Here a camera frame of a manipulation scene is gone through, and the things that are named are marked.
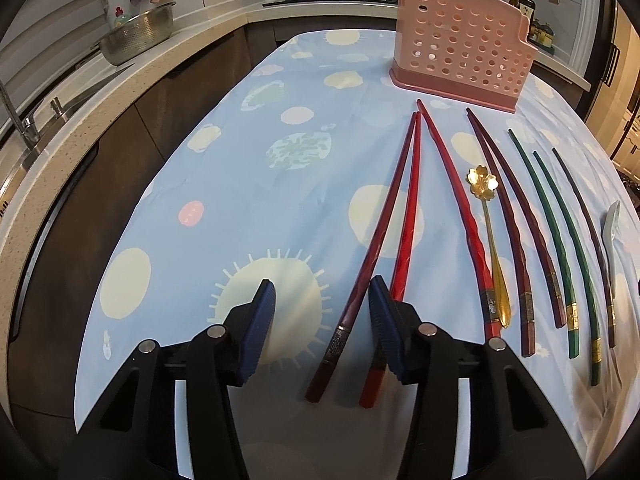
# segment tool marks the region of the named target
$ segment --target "dark red chopstick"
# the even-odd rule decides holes
[[[400,158],[398,160],[398,165],[396,166],[396,172],[394,173],[391,181],[389,191],[386,194],[385,203],[382,206],[382,212],[378,219],[378,225],[376,225],[376,230],[371,237],[369,249],[367,249],[367,254],[365,255],[362,266],[360,267],[360,272],[356,277],[356,282],[353,285],[353,289],[351,289],[347,304],[344,306],[342,315],[338,321],[338,326],[331,337],[331,341],[329,341],[329,344],[327,345],[324,356],[318,366],[318,370],[316,370],[316,373],[311,379],[311,384],[309,384],[306,390],[305,398],[309,402],[319,402],[322,398],[322,394],[324,394],[324,391],[331,380],[331,376],[334,374],[335,367],[338,364],[338,359],[340,359],[340,355],[344,350],[344,346],[347,343],[349,334],[353,329],[356,317],[360,311],[362,300],[364,299],[367,287],[371,281],[371,276],[373,275],[373,269],[376,267],[376,262],[378,261],[378,255],[382,248],[382,242],[385,239],[386,230],[389,227],[391,213],[393,212],[396,197],[398,196],[398,191],[400,189],[402,173],[404,172],[404,166],[409,155],[409,146],[411,145],[411,138],[413,136],[415,123],[418,119],[417,116],[417,112],[414,112],[411,116],[411,122],[407,129],[406,137],[404,138],[404,144],[402,145]]]
[[[409,178],[409,189],[407,190],[406,207],[404,208],[404,220],[402,221],[402,232],[396,256],[396,266],[391,278],[391,298],[395,301],[404,299],[406,280],[409,275],[409,264],[411,262],[411,252],[414,243],[415,215],[418,209],[418,188],[420,184],[420,144],[421,144],[421,121],[415,121],[414,129],[414,152],[411,160],[411,173]],[[373,408],[385,377],[386,359],[382,349],[380,339],[377,339],[373,360],[365,380],[359,404],[363,408]]]
[[[492,337],[500,337],[500,318],[498,317],[498,311],[495,304],[495,292],[494,292],[494,280],[491,277],[489,267],[487,267],[485,260],[484,247],[478,234],[478,225],[476,219],[471,214],[471,207],[469,206],[469,200],[466,197],[465,190],[462,187],[462,182],[456,171],[456,167],[451,160],[451,156],[447,151],[440,133],[431,119],[427,108],[424,107],[422,101],[418,99],[418,110],[424,116],[427,126],[429,127],[429,133],[431,138],[436,144],[440,158],[447,170],[453,193],[460,209],[460,216],[462,217],[462,223],[465,225],[466,231],[466,243],[469,247],[469,253],[471,260],[474,264],[476,271],[476,280],[478,281],[478,292],[480,293],[480,304],[482,307],[482,317],[484,319],[484,337],[489,340]]]
[[[502,175],[498,170],[498,165],[495,163],[494,156],[484,139],[484,135],[482,134],[482,125],[471,116],[469,116],[469,121],[474,129],[480,148],[482,148],[482,152],[484,153],[484,158],[489,165],[489,169],[491,170],[492,175],[494,175],[498,180],[498,188],[496,191],[498,193],[500,205],[502,206],[504,222],[507,226],[507,232],[511,243],[513,267],[516,271],[518,297],[520,299],[520,354],[523,357],[531,357],[536,353],[536,328],[533,314],[531,280],[529,278],[529,272],[527,271],[524,250],[522,249],[522,243],[520,241],[520,231],[516,224],[513,207],[511,206],[507,189],[504,187],[504,180],[502,179]]]
[[[527,200],[527,197],[524,194],[524,191],[522,190],[517,177],[513,174],[513,171],[511,171],[511,167],[508,165],[507,160],[504,158],[502,152],[498,149],[498,146],[496,145],[494,140],[490,137],[485,127],[482,126],[482,123],[470,110],[470,108],[466,109],[466,113],[469,116],[469,120],[471,121],[471,123],[477,126],[478,130],[484,137],[484,140],[486,140],[492,152],[495,153],[495,156],[498,159],[498,162],[500,162],[500,166],[504,171],[504,174],[507,176],[507,180],[511,184],[511,189],[513,189],[513,192],[516,195],[516,199],[520,204],[520,208],[522,209],[524,218],[527,221],[527,225],[529,225],[529,231],[531,231],[531,237],[533,238],[533,243],[536,246],[536,252],[538,253],[538,257],[540,259],[540,265],[542,266],[542,270],[545,273],[546,288],[551,300],[551,308],[554,314],[554,322],[556,324],[556,328],[562,328],[566,325],[566,309],[562,304],[562,294],[560,293],[560,285],[558,283],[556,268],[554,267],[554,262],[551,259],[549,250],[546,248],[546,241],[542,236],[542,232],[540,231],[538,220],[531,210],[529,200]]]

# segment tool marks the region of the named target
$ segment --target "blue gripper pad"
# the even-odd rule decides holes
[[[240,384],[244,384],[258,367],[275,308],[276,288],[269,280],[262,280],[253,301],[247,305],[242,319],[243,330],[238,333],[239,355],[236,373]]]
[[[382,276],[375,276],[369,284],[369,310],[389,369],[402,381],[407,373],[406,354],[420,317],[411,305],[391,298]]]

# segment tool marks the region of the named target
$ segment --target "gray blind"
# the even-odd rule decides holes
[[[0,42],[0,80],[18,111],[108,30],[101,0],[27,0]],[[0,105],[0,126],[7,118]]]

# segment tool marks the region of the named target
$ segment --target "gold spoon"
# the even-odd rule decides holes
[[[507,328],[511,323],[511,304],[509,293],[504,281],[498,251],[495,249],[494,232],[491,228],[489,208],[487,202],[495,197],[495,189],[498,187],[498,180],[489,173],[484,166],[478,166],[474,170],[469,170],[466,180],[471,184],[471,193],[482,202],[482,211],[486,223],[487,236],[489,238],[489,252],[491,253],[491,270],[494,279],[495,301],[498,309],[498,316],[503,327]]]

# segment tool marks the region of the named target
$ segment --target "pink utensil holder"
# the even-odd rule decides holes
[[[514,113],[537,50],[500,0],[398,0],[396,86]]]

